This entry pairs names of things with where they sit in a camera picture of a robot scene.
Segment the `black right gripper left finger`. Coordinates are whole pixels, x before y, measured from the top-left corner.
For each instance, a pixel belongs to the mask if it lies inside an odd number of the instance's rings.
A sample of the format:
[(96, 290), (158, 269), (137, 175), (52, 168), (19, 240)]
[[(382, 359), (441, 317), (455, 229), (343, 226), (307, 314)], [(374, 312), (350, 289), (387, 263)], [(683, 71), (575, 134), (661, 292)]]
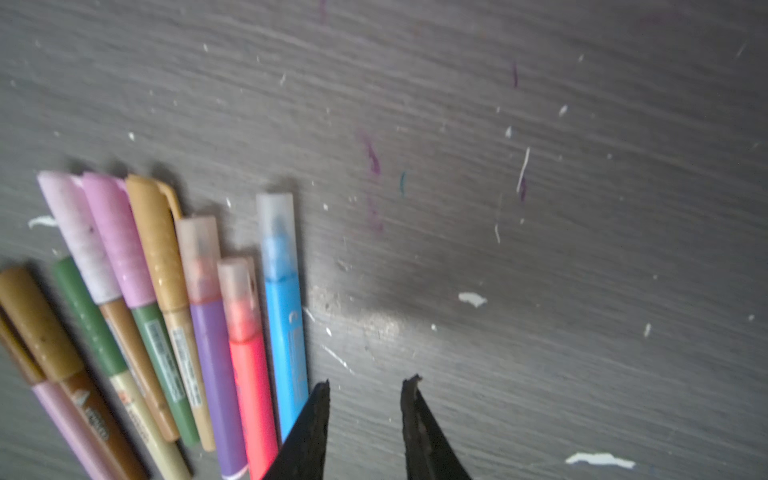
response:
[(330, 382), (319, 382), (264, 480), (322, 480), (330, 415)]

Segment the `pink red highlighter pen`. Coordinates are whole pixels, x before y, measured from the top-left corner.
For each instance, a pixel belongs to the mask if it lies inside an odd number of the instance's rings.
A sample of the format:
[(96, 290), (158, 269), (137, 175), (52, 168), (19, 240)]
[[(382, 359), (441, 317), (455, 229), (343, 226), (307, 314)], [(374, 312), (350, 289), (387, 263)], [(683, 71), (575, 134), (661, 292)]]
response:
[(263, 321), (253, 261), (217, 264), (250, 474), (261, 479), (278, 454)]

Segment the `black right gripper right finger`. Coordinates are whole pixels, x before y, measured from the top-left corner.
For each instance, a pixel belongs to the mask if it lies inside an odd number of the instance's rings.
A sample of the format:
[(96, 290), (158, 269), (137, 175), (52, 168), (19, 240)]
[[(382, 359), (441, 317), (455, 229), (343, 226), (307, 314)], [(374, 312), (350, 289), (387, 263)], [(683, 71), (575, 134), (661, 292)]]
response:
[(419, 390), (421, 380), (404, 380), (400, 397), (407, 478), (470, 480)]

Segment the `blue highlighter pen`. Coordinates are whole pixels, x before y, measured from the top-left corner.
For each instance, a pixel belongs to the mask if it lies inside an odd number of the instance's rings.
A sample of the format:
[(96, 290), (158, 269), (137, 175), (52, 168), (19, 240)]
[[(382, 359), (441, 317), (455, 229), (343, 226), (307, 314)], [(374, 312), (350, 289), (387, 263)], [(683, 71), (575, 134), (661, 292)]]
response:
[(256, 205), (278, 423), (286, 440), (309, 397), (293, 195), (260, 193)]

